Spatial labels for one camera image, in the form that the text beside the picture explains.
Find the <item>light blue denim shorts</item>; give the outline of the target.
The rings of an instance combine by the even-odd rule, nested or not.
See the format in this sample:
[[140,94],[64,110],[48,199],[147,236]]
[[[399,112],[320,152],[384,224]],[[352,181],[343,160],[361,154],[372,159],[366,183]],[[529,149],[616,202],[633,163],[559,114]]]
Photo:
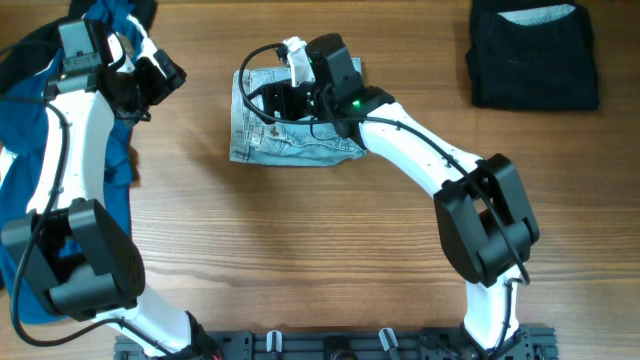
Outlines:
[[270,67],[234,74],[230,120],[231,161],[266,166],[326,167],[366,155],[366,151],[353,140],[338,136],[331,124],[312,127],[265,124],[244,106],[239,78],[243,79],[245,91],[251,93],[262,85],[288,80],[290,71],[286,67]]

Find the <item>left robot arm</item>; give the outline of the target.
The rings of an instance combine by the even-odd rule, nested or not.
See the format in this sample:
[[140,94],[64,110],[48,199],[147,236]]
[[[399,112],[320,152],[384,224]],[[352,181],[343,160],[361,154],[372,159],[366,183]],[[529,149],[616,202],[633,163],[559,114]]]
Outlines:
[[39,104],[48,135],[37,188],[26,215],[7,223],[3,242],[44,310],[109,325],[161,359],[208,359],[214,346],[195,318],[167,303],[145,280],[141,255],[105,208],[109,134],[119,120],[147,120],[186,79],[165,51],[144,39],[139,52],[104,23],[58,28],[61,72]]

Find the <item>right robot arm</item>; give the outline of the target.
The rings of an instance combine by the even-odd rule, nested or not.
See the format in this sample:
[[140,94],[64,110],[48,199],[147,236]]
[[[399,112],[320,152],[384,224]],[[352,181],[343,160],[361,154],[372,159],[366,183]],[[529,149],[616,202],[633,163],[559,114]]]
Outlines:
[[447,143],[391,94],[365,85],[337,33],[271,48],[289,76],[253,90],[245,104],[266,124],[329,124],[417,183],[434,202],[445,257],[466,284],[464,355],[507,355],[519,335],[516,290],[530,283],[525,263],[540,238],[515,165],[502,154],[484,159]]

